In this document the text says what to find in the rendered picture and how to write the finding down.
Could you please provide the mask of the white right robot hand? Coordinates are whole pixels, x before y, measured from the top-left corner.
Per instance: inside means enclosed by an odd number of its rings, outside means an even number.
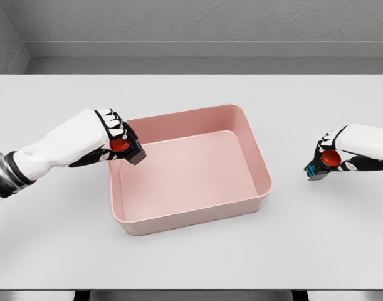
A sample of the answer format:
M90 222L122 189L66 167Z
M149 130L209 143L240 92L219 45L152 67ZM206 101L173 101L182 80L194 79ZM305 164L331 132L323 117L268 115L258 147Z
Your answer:
M323 151L343 151L354 156L336 171L383 171L383 129L349 124L327 132L318 142L314 156Z

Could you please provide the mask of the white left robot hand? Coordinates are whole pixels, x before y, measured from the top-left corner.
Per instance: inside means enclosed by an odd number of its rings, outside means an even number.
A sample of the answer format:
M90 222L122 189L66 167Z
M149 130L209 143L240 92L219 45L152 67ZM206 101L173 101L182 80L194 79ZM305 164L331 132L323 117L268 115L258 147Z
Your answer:
M69 167L118 159L110 148L111 140L123 138L139 142L133 128L111 109L86 109L52 130L51 134L70 142L73 154Z

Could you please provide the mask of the red button industrial switch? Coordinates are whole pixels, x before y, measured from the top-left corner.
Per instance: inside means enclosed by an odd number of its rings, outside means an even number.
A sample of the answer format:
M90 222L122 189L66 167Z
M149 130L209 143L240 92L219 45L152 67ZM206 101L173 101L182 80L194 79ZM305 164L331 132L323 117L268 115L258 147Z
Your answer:
M341 164L342 158L335 150L325 150L305 166L304 171L309 181L324 179L330 172L336 171Z
M118 159L125 159L132 165L139 164L147 157L137 140L127 141L123 138L110 141L110 148Z

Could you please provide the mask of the pink plastic basket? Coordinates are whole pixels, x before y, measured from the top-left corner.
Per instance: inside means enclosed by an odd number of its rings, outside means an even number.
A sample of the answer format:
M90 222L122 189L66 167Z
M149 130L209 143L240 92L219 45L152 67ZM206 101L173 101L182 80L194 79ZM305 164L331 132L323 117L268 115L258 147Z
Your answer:
M109 163L112 214L147 235L257 211L270 172L244 110L233 104L129 121L146 151Z

